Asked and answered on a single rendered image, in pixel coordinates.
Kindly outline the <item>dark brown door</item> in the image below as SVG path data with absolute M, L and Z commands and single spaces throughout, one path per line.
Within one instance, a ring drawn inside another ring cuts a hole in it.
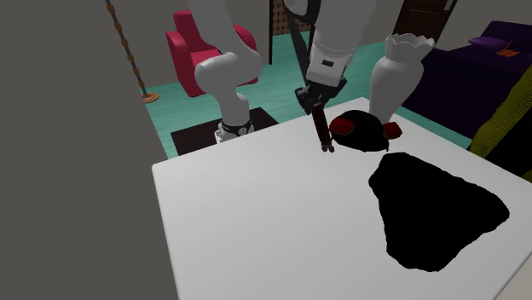
M 438 41 L 457 0 L 404 0 L 393 34 L 412 33 Z

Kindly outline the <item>large black lumpy object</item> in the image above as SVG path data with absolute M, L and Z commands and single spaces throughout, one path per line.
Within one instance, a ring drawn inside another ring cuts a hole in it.
M 387 153 L 368 179 L 386 252 L 408 269 L 438 272 L 510 211 L 496 194 L 414 157 Z

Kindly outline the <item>black round object with red parts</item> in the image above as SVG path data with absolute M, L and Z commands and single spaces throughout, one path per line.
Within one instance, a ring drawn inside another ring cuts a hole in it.
M 339 145 L 362 152 L 389 150 L 389 140 L 402 135 L 396 122 L 382 124 L 369 112 L 349 110 L 334 118 L 329 124 L 332 139 Z

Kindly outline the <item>white vase with wavy rim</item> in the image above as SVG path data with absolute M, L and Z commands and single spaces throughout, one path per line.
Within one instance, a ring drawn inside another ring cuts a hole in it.
M 381 124 L 390 121 L 397 108 L 413 93 L 424 73 L 422 60 L 433 50 L 435 40 L 412 33 L 390 34 L 385 55 L 373 68 L 368 112 Z

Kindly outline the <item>dark lattice screen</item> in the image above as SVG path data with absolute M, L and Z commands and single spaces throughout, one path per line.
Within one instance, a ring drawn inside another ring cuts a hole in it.
M 269 56 L 268 63 L 273 63 L 273 37 L 289 33 L 283 0 L 269 0 Z

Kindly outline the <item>floor lamp with beaded pole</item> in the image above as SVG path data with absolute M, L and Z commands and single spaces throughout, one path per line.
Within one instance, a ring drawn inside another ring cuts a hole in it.
M 128 42 L 128 40 L 126 39 L 126 37 L 124 35 L 123 27 L 122 27 L 121 23 L 119 22 L 119 19 L 118 19 L 117 15 L 116 15 L 116 10 L 115 10 L 113 4 L 111 3 L 111 0 L 104 0 L 104 1 L 106 3 L 107 11 L 111 15 L 111 18 L 113 20 L 113 26 L 114 26 L 114 28 L 116 29 L 116 31 L 117 31 L 117 33 L 119 35 L 120 43 L 124 47 L 127 60 L 130 63 L 130 65 L 132 67 L 132 71 L 133 71 L 133 73 L 136 76 L 138 86 L 141 89 L 141 95 L 142 95 L 143 102 L 145 104 L 148 104 L 148 103 L 152 103 L 152 102 L 157 101 L 159 99 L 159 95 L 157 93 L 155 93 L 155 92 L 148 92 L 146 90 L 146 85 L 144 84 L 144 82 L 142 80 L 142 76 L 141 76 L 139 68 L 137 67 L 137 64 L 136 64 L 136 61 L 135 61 L 135 57 L 130 51 L 129 42 Z

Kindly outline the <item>yellow mesh furniture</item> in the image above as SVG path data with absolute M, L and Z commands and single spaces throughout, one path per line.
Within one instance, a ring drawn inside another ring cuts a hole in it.
M 467 150 L 532 183 L 532 65 Z

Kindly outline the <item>dark robot stand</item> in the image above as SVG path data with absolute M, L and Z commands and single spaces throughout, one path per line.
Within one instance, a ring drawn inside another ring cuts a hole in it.
M 255 130 L 262 130 L 278 124 L 278 122 L 261 107 L 253 108 L 250 111 L 250 116 Z M 215 145 L 217 140 L 214 133 L 218 129 L 218 124 L 220 122 L 221 119 L 219 118 L 183 130 L 171 132 L 171 138 L 177 153 L 183 155 Z

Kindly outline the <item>dark purple sofa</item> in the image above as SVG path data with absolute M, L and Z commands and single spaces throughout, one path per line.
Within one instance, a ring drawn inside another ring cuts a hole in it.
M 433 49 L 402 106 L 472 138 L 532 65 L 532 25 L 494 20 L 465 47 Z

